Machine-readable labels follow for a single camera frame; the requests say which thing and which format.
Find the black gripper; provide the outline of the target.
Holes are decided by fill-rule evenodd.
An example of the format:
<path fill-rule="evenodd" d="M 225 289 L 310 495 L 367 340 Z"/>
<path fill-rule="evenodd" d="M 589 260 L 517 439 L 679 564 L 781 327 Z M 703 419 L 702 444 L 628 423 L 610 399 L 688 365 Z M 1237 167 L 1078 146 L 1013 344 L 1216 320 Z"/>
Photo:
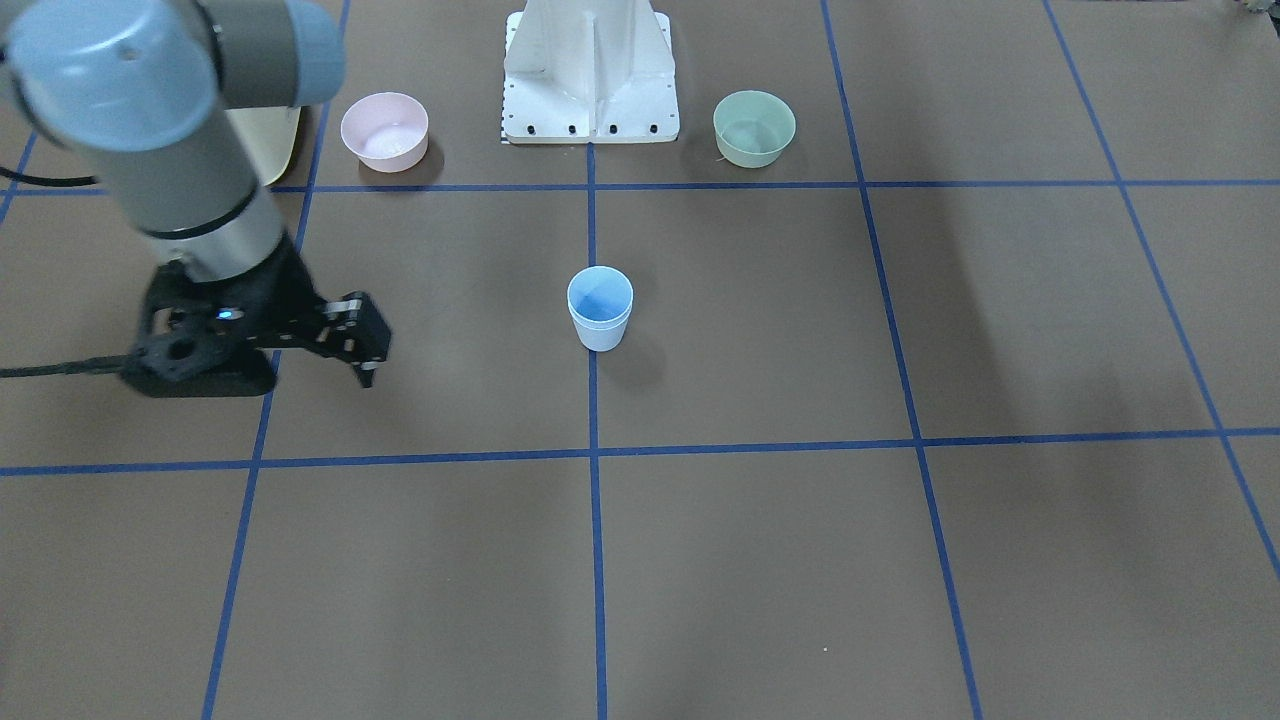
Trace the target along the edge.
<path fill-rule="evenodd" d="M 256 348 L 303 348 L 339 360 L 355 366 L 364 389 L 372 388 L 379 365 L 390 356 L 393 331 L 374 297 L 365 291 L 323 297 L 289 236 L 247 272 L 197 287 L 215 313 L 241 313 L 232 323 L 236 338 Z"/>

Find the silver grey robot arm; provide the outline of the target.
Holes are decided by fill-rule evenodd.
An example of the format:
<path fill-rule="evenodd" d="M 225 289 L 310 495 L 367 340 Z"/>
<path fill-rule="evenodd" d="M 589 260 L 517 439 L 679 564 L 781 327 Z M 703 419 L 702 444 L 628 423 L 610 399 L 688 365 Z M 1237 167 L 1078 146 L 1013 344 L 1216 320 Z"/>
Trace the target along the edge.
<path fill-rule="evenodd" d="M 5 1 L 3 96 L 82 160 L 157 269 L 128 354 L 3 377 L 256 397 L 276 386 L 269 352 L 302 348 L 370 388 L 390 327 L 365 292 L 315 290 L 229 117 L 325 102 L 344 77 L 340 27 L 314 1 Z"/>

